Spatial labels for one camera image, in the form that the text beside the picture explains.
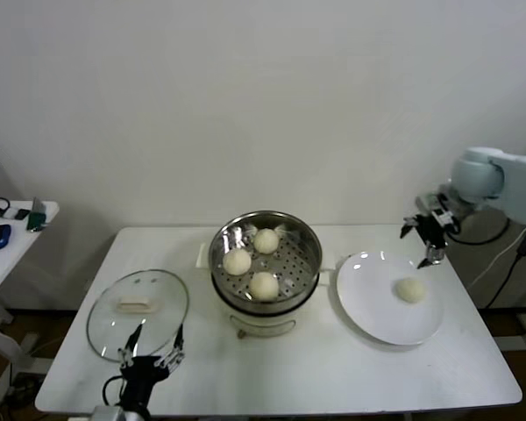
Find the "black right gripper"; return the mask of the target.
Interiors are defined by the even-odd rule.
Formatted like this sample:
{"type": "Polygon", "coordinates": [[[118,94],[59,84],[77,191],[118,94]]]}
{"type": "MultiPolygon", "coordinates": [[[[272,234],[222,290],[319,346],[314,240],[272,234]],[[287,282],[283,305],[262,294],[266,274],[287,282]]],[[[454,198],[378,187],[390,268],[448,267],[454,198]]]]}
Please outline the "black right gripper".
{"type": "Polygon", "coordinates": [[[447,246],[444,229],[432,215],[416,214],[413,217],[404,218],[400,238],[403,239],[413,229],[417,230],[426,245],[425,256],[417,267],[427,268],[438,265],[443,259],[443,249],[447,246]]]}

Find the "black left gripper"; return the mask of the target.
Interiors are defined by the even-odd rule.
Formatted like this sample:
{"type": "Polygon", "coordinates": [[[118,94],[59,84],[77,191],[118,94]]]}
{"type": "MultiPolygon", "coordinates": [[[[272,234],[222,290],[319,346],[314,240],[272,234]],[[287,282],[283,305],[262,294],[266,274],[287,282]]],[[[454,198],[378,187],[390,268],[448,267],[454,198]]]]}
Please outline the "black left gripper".
{"type": "Polygon", "coordinates": [[[124,409],[146,409],[154,386],[165,381],[169,377],[168,369],[176,369],[185,358],[183,325],[179,326],[169,353],[159,359],[154,356],[134,358],[142,328],[143,325],[139,324],[126,340],[124,347],[117,350],[120,373],[125,380],[124,391],[119,401],[124,409]]]}

